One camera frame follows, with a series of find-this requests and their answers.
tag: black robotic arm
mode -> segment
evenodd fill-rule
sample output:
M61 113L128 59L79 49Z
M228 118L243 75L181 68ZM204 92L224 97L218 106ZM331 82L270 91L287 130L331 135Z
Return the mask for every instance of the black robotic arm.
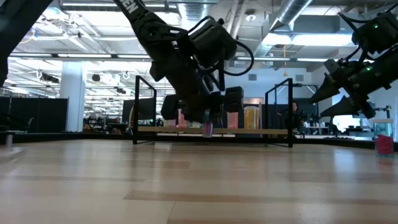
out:
M163 105L165 119L175 119L178 104L186 119L201 123L219 119L224 104L228 111L238 111L242 107L242 88L226 89L224 73L242 75L248 72L254 56L250 49L227 33L221 19L215 21L208 16L191 30L185 30L167 25L141 0L113 1L127 17L138 41L153 60L150 68L153 79L159 81L165 77L175 89L176 95L167 97L169 103ZM0 24L0 86L7 77L8 56L51 2L6 0L1 6L0 16L6 22ZM233 74L224 71L224 60L235 55L237 45L248 50L252 62L244 72ZM218 79L213 75L215 71L218 71ZM213 92L213 84L219 91L226 91L226 95Z
M146 9L141 0L114 2L130 21L140 44L153 59L150 68L152 78L159 81L165 77L175 89L177 97L171 97L174 100L169 99L170 104L163 105L162 116L165 119L175 118L179 100L183 103L185 119L200 123L220 118L224 103L228 104L229 111L242 107L241 88L227 90L228 96L211 93L212 83L220 91L225 91L224 60L233 57L237 44L240 44L223 28L222 20L205 17L190 32L167 25ZM212 74L215 70L218 70L219 80Z
M389 89L390 83L398 79L396 65L398 62L398 21L391 13L397 7L395 3L386 12L368 21L359 21L338 15L353 29L352 41L358 48L346 58L338 61L329 59L324 66L329 71L318 91L310 102L316 103L339 93L344 88L349 97L321 113L321 116L338 116L356 114L361 110L367 118L376 115L375 110L367 102L368 95L382 87ZM357 28L353 22L363 24ZM362 50L358 61L349 61L359 49ZM379 53L372 58L368 53Z

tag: ceiling light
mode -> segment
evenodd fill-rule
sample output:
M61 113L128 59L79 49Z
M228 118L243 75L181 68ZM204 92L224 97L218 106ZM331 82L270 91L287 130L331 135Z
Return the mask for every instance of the ceiling light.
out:
M52 55L40 53L11 53L10 57L52 57Z
M74 57L74 58L111 58L108 54L58 54L59 57Z
M246 60L250 61L251 57L236 57L236 60ZM282 57L256 57L254 61L257 62L288 62L290 58L282 58Z
M326 62L327 58L298 58L298 62Z
M150 59L149 55L118 55L118 58Z
M6 81L4 81L4 82L6 82L6 83L10 83L10 84L17 84L16 82L14 82L14 81L11 81L11 80L6 80Z
M292 44L306 46L354 46L351 34L301 34L296 35Z
M249 21L249 22L251 22L251 21L253 21L253 20L255 20L255 19L256 19L256 16L255 16L255 15L247 15L247 16L246 16L246 20Z
M292 39L288 35L282 34L267 34L266 37L262 40L262 45L288 45L292 43Z
M93 7L115 7L115 3L80 3L80 2L65 2L63 6L93 6Z
M9 91L14 92L14 93L20 93L20 94L28 94L29 92L23 88L18 88L18 87L8 87Z
M43 77L42 71L36 71L36 77L37 78L42 78Z
M166 87L166 86L158 86L158 87L154 86L154 88L155 88L156 90L174 90L173 87Z
M145 7L164 7L164 4L146 4ZM176 9L177 5L169 5L169 8Z
M125 80L128 80L128 79L130 78L130 74L129 74L128 72L125 72L125 73L123 74L123 78L124 78Z

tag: wooden floor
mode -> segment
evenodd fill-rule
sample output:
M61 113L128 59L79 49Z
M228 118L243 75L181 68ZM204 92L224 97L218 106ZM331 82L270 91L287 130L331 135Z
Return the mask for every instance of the wooden floor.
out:
M0 158L1 224L398 223L398 160L333 146L60 141Z

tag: person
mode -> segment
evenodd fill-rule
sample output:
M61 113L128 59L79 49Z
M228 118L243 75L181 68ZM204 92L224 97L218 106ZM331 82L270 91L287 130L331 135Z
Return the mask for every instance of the person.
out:
M283 111L277 113L278 116L283 117L285 127L287 127L287 122L288 122L288 110L289 109L284 109ZM292 102L292 111L293 111L292 127L293 129L298 129L300 125L303 123L302 117L304 112L300 109L297 101Z

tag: white column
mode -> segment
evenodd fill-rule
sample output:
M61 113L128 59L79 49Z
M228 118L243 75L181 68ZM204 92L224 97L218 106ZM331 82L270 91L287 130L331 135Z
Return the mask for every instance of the white column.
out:
M84 62L64 62L62 64L60 97L69 99L66 131L83 131L85 90Z

